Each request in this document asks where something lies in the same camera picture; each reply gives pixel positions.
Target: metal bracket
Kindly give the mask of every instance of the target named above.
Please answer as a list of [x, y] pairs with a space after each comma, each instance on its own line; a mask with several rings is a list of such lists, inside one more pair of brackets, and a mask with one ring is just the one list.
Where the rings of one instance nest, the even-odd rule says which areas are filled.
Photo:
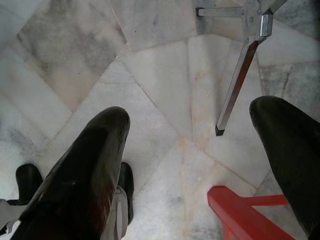
[[227, 122], [236, 103], [242, 84], [256, 50], [272, 34], [274, 13], [287, 0], [247, 0], [242, 7], [197, 8], [198, 17], [241, 18], [245, 40], [235, 66], [222, 111], [215, 126], [215, 134], [225, 132]]

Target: pant leg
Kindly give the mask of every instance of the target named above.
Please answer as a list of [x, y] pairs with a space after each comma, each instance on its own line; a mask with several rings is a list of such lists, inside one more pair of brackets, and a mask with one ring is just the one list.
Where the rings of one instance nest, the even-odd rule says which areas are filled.
[[120, 240], [128, 227], [128, 200], [126, 192], [117, 186], [113, 196], [111, 211], [101, 240]]

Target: marble floor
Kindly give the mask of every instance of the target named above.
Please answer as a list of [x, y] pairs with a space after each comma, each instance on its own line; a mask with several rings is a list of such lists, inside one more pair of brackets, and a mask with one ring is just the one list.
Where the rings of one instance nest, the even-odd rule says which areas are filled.
[[[38, 75], [49, 76], [47, 67], [54, 68], [54, 74], [46, 78], [51, 82], [37, 85], [49, 96], [40, 106], [51, 109], [54, 102], [54, 112], [47, 117], [57, 121], [47, 128], [44, 120], [36, 117], [38, 112], [25, 114], [33, 112], [22, 97], [13, 94], [14, 82], [0, 81], [0, 153], [4, 156], [0, 164], [14, 159], [10, 167], [0, 169], [3, 175], [12, 175], [5, 179], [8, 185], [0, 189], [1, 198], [17, 197], [13, 177], [17, 166], [33, 162], [46, 176], [87, 122], [111, 106], [123, 107], [131, 119], [123, 160], [131, 165], [134, 175], [134, 219], [125, 240], [222, 240], [221, 223], [207, 204], [206, 194], [212, 186], [225, 185], [241, 196], [281, 193], [252, 126], [249, 105], [259, 96], [275, 95], [320, 121], [320, 42], [314, 29], [319, 18], [297, 13], [298, 9], [309, 11], [317, 3], [299, 0], [290, 4], [293, 0], [288, 0], [275, 16], [273, 35], [259, 46], [225, 133], [216, 137], [215, 124], [243, 33], [234, 19], [199, 19], [193, 9], [241, 6], [243, 0], [149, 0], [147, 4], [143, 0], [94, 0], [93, 7], [84, 1], [71, 2], [66, 8], [70, 14], [59, 20], [61, 25], [63, 21], [68, 24], [58, 32], [68, 44], [75, 40], [77, 44], [68, 52], [62, 50], [59, 60], [53, 59], [49, 50], [59, 52], [60, 45], [33, 39], [36, 30], [30, 27], [36, 23], [48, 36], [48, 29], [55, 29], [50, 25], [52, 12], [61, 12], [59, 6], [48, 5], [51, 0], [43, 3], [47, 5], [20, 31], [21, 39], [5, 52], [6, 59], [26, 69], [28, 78], [18, 77], [22, 83], [39, 82]], [[98, 9], [110, 11], [109, 6], [115, 18], [110, 12], [97, 15]], [[89, 9], [84, 11], [88, 25], [75, 21], [81, 9]], [[78, 35], [70, 36], [72, 31]], [[99, 64], [90, 62], [89, 48], [76, 54], [83, 46], [81, 40], [92, 46], [100, 57], [96, 60]], [[118, 45], [99, 52], [100, 43]], [[37, 54], [30, 55], [32, 44]], [[77, 60], [75, 64], [65, 57], [68, 53]], [[8, 71], [6, 64], [0, 58], [0, 76], [4, 78], [16, 69]], [[65, 64], [74, 71], [68, 73], [69, 81], [60, 84], [58, 73]], [[90, 83], [91, 75], [85, 77], [87, 88], [78, 85], [75, 73], [82, 71], [94, 76]], [[30, 72], [37, 76], [34, 80]], [[40, 102], [30, 97], [30, 88], [26, 88], [26, 99]], [[295, 239], [307, 239], [290, 207], [257, 209]]]

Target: floor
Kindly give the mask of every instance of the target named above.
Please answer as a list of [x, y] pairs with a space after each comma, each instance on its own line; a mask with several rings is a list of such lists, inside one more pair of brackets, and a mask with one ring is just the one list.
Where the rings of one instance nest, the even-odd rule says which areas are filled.
[[[40, 24], [41, 19], [50, 23], [53, 16], [60, 13], [60, 8], [52, 4], [53, 13], [48, 11], [51, 9], [48, 5], [39, 8], [19, 32], [18, 36], [23, 36], [21, 40], [17, 38], [6, 50], [10, 57], [6, 59], [15, 59], [15, 63], [23, 60], [21, 65], [32, 69], [38, 79], [42, 78], [46, 84], [42, 86], [37, 80], [37, 88], [41, 85], [43, 90], [40, 91], [48, 92], [54, 105], [59, 106], [59, 109], [54, 108], [55, 115], [61, 117], [59, 124], [49, 128], [34, 114], [25, 117], [27, 106], [9, 91], [15, 89], [14, 85], [0, 85], [6, 89], [5, 94], [0, 91], [0, 130], [4, 139], [0, 139], [0, 153], [4, 156], [1, 164], [14, 159], [12, 164], [7, 164], [3, 176], [14, 176], [19, 165], [32, 161], [46, 176], [92, 117], [105, 108], [120, 106], [131, 118], [123, 160], [131, 165], [135, 184], [134, 219], [124, 239], [222, 239], [221, 223], [206, 199], [212, 186], [225, 185], [241, 196], [281, 193], [252, 126], [250, 102], [262, 95], [276, 95], [320, 121], [320, 42], [314, 27], [319, 24], [320, 16], [318, 13], [315, 17], [298, 14], [298, 10], [308, 12], [318, 3], [299, 0], [290, 4], [293, 0], [288, 0], [283, 10], [275, 15], [273, 34], [259, 46], [225, 133], [216, 137], [215, 124], [242, 46], [239, 22], [227, 18], [195, 18], [194, 7], [211, 6], [209, 0], [107, 2], [112, 6], [116, 21], [103, 17], [101, 23], [111, 19], [112, 36], [97, 37], [100, 31], [94, 26], [98, 20], [91, 18], [95, 16], [91, 12], [87, 15], [90, 20], [87, 28], [76, 25], [74, 19], [82, 11], [73, 9], [82, 7], [72, 6], [70, 13], [63, 13], [65, 17], [61, 18], [69, 25], [59, 33], [61, 39], [71, 39], [68, 42], [71, 45], [72, 40], [86, 39], [96, 52], [94, 56], [104, 55], [96, 48], [97, 39], [104, 39], [109, 44], [119, 43], [105, 52], [110, 57], [101, 60], [103, 65], [88, 65], [88, 61], [94, 59], [88, 49], [81, 51], [80, 56], [74, 55], [82, 48], [80, 43], [68, 52], [71, 58], [62, 51], [57, 64], [48, 57], [51, 54], [46, 49], [56, 53], [60, 45], [51, 43], [48, 38], [44, 38], [47, 41], [42, 38], [32, 40], [35, 23]], [[99, 0], [94, 0], [94, 6], [99, 4]], [[241, 4], [242, 0], [217, 0], [213, 5]], [[83, 38], [66, 36], [75, 29], [79, 29]], [[44, 35], [52, 32], [45, 30], [42, 31]], [[34, 49], [37, 54], [29, 55]], [[96, 80], [88, 83], [85, 77], [81, 83], [88, 83], [87, 88], [83, 89], [80, 84], [76, 87], [81, 91], [64, 92], [63, 86], [72, 86], [73, 82], [66, 80], [60, 84], [57, 81], [59, 76], [69, 76], [64, 71], [73, 69], [72, 59], [80, 62], [76, 65], [77, 70], [70, 73], [71, 79], [78, 79], [73, 76], [80, 71], [82, 75], [90, 73]], [[6, 72], [7, 62], [0, 60], [1, 73]], [[63, 70], [61, 67], [66, 65], [68, 68]], [[35, 124], [21, 119], [31, 119]], [[23, 141], [22, 137], [16, 136], [22, 131]], [[11, 144], [17, 142], [16, 139], [23, 147]], [[8, 185], [0, 189], [0, 196], [16, 198], [14, 177], [4, 181]], [[290, 207], [257, 209], [295, 239], [307, 239]]]

